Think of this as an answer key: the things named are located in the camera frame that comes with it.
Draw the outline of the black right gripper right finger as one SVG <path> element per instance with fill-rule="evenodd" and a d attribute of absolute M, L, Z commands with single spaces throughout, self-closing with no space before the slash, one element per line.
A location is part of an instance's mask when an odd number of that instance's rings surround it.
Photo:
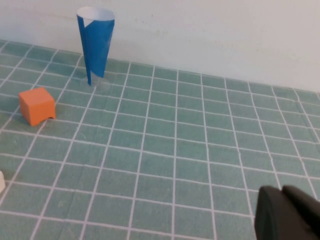
<path fill-rule="evenodd" d="M 320 234 L 320 202 L 293 185 L 285 185 L 281 190 L 294 205 L 302 219 L 312 231 Z"/>

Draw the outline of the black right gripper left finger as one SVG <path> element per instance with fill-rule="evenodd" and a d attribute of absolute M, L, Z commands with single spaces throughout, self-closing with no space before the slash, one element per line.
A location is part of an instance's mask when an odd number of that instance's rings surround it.
<path fill-rule="evenodd" d="M 254 230 L 258 240 L 318 240 L 289 198 L 273 186 L 258 192 Z"/>

